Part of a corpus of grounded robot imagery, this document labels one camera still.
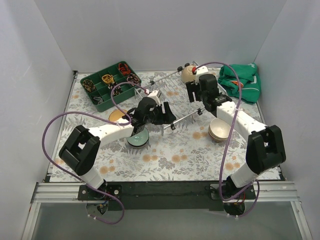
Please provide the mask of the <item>cream embossed bowl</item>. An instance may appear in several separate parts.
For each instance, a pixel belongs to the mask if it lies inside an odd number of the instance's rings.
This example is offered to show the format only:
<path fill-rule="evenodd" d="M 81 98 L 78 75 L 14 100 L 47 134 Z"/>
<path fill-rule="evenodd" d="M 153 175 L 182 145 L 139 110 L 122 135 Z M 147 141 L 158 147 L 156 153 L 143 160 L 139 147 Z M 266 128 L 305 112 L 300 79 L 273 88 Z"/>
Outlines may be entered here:
<path fill-rule="evenodd" d="M 218 140 L 225 140 L 229 136 L 231 126 L 225 121 L 215 118 L 213 119 L 208 127 L 209 133 Z"/>

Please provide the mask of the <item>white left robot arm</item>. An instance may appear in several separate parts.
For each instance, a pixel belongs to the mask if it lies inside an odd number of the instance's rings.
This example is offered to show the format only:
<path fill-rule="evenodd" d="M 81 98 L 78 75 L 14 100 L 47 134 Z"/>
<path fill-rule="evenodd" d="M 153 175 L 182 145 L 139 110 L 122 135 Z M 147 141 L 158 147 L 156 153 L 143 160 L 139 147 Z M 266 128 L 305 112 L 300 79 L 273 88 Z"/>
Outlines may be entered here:
<path fill-rule="evenodd" d="M 143 97 L 137 107 L 126 113 L 128 116 L 118 119 L 115 124 L 91 128 L 78 125 L 59 151 L 59 157 L 90 186 L 89 194 L 95 200 L 103 199 L 107 193 L 105 180 L 94 167 L 100 147 L 137 135 L 147 124 L 172 124 L 177 119 L 167 101 L 157 104 L 150 97 Z"/>

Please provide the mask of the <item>beige bowl back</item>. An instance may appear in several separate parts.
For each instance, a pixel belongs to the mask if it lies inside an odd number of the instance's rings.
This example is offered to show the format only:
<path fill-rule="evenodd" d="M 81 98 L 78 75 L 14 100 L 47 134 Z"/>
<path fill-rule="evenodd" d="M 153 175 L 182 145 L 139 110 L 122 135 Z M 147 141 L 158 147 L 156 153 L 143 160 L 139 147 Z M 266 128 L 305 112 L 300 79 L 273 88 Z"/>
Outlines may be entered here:
<path fill-rule="evenodd" d="M 192 82 L 195 80 L 195 75 L 193 74 L 194 66 L 193 65 L 188 65 L 186 66 L 181 73 L 181 81 L 185 84 L 187 82 Z"/>

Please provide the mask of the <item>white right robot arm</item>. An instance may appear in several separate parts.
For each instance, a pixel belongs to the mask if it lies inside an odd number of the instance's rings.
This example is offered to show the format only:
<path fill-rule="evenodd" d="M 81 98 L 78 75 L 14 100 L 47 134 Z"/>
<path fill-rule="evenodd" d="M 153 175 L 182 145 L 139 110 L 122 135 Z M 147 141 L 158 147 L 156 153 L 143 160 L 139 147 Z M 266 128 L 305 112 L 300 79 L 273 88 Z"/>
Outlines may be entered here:
<path fill-rule="evenodd" d="M 247 142 L 245 163 L 227 177 L 223 189 L 232 199 L 245 192 L 245 186 L 265 171 L 286 161 L 286 152 L 281 129 L 267 126 L 240 110 L 230 97 L 219 91 L 217 79 L 205 73 L 186 83 L 191 102 L 202 102 L 205 109 L 227 123 Z"/>

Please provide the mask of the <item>light green bowl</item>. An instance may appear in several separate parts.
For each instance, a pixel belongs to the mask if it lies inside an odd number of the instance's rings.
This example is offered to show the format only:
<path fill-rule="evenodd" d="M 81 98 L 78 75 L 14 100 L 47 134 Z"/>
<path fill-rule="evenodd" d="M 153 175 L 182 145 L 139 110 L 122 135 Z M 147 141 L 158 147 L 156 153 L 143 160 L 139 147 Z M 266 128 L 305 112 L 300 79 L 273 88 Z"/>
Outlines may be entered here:
<path fill-rule="evenodd" d="M 131 137 L 126 138 L 127 141 L 130 142 L 146 142 L 149 141 L 149 131 L 145 128 L 141 132 Z"/>

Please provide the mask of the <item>tan bowl front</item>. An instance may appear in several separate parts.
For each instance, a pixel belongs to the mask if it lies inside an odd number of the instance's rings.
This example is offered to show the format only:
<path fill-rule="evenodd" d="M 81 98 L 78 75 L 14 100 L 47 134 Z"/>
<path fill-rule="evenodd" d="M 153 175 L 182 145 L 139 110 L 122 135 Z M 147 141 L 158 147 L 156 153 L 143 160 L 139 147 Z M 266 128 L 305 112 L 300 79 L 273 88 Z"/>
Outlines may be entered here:
<path fill-rule="evenodd" d="M 124 111 L 122 112 L 122 111 L 116 109 L 116 110 L 114 110 L 114 111 L 109 115 L 108 120 L 109 120 L 110 122 L 116 122 L 116 121 L 118 121 L 118 120 L 123 119 L 123 117 L 124 117 L 124 119 L 126 120 L 126 117 L 127 117 L 127 116 L 126 116 L 126 113 L 127 113 L 127 110 L 124 110 Z"/>

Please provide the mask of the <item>dark patterned bowl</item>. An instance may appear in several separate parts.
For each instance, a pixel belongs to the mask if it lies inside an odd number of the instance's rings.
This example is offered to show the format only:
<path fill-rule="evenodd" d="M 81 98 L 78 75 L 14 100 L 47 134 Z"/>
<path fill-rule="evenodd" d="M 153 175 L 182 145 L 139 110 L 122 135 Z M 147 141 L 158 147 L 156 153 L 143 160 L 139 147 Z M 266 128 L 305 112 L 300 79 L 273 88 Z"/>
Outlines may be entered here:
<path fill-rule="evenodd" d="M 143 147 L 145 147 L 146 145 L 148 145 L 149 141 L 144 141 L 144 142 L 134 142 L 134 141 L 128 141 L 127 140 L 127 143 L 132 147 L 132 148 L 135 148 L 135 149 L 141 149 Z"/>

